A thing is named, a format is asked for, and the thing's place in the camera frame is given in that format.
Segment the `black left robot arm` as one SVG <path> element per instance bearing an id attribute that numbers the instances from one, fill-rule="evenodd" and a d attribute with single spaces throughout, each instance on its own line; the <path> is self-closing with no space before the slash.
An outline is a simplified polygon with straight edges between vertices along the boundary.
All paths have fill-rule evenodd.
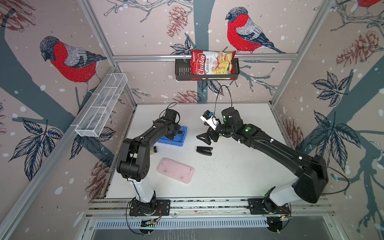
<path id="1" fill-rule="evenodd" d="M 125 139 L 117 162 L 117 172 L 133 184 L 136 200 L 147 204 L 155 200 L 155 191 L 145 180 L 150 170 L 150 150 L 163 137 L 173 140 L 179 134 L 180 114 L 172 109 L 164 110 L 153 125 L 133 139 Z"/>

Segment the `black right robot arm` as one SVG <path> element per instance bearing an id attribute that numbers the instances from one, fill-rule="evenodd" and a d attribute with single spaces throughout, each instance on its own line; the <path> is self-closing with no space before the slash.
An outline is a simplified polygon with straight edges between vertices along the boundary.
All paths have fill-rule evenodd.
<path id="1" fill-rule="evenodd" d="M 303 200 L 315 204 L 329 182 L 326 161 L 316 155 L 302 154 L 266 134 L 252 124 L 244 124 L 239 112 L 233 108 L 222 111 L 223 122 L 214 113 L 205 111 L 200 117 L 209 127 L 197 139 L 210 145 L 219 137 L 233 138 L 238 143 L 256 149 L 290 170 L 297 180 L 281 187 L 272 187 L 261 200 L 260 210 L 275 213 L 283 205 Z"/>

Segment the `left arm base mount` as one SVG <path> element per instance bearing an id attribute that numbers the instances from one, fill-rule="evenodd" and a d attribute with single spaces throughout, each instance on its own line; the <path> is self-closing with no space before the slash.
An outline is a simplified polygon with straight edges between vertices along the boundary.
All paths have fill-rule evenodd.
<path id="1" fill-rule="evenodd" d="M 170 200 L 156 200 L 149 203 L 142 203 L 136 198 L 130 202 L 128 207 L 130 217 L 160 217 L 170 214 Z"/>

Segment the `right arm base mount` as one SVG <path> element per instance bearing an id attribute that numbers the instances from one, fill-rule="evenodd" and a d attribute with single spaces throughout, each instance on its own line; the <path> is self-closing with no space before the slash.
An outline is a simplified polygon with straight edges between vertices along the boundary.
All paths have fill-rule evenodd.
<path id="1" fill-rule="evenodd" d="M 264 198 L 248 199 L 248 207 L 251 215 L 290 215 L 291 209 L 288 204 L 278 206 L 271 200 Z"/>

